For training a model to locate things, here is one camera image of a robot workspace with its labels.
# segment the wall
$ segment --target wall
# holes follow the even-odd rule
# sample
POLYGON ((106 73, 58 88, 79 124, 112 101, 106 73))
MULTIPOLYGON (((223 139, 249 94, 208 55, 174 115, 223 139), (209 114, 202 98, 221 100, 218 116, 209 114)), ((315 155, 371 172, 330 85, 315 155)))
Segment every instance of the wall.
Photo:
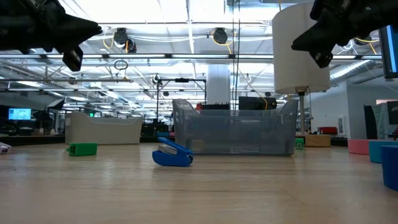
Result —
POLYGON ((21 96, 19 93, 0 93, 0 105, 33 110, 44 110, 46 106, 57 99, 53 96, 38 95, 33 92, 29 92, 28 97, 21 96))
POLYGON ((385 86, 348 85, 349 126, 352 139, 366 139, 364 105, 376 105, 376 100, 395 100, 398 93, 385 86))
MULTIPOLYGON (((318 127, 338 127, 338 118, 346 116, 346 136, 350 137, 348 116, 348 99, 346 82, 339 83, 338 87, 330 88, 326 93, 312 93, 312 116, 311 132, 317 131, 318 127)), ((309 108, 309 96, 306 96, 309 108)))

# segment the wooden table surface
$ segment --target wooden table surface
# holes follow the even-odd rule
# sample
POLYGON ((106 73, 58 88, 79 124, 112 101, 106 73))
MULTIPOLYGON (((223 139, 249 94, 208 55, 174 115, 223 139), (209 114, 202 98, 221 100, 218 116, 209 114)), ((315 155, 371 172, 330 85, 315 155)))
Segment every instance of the wooden table surface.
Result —
POLYGON ((196 156, 160 167, 156 144, 65 144, 0 155, 0 223, 398 223, 398 192, 381 165, 347 148, 294 157, 196 156))

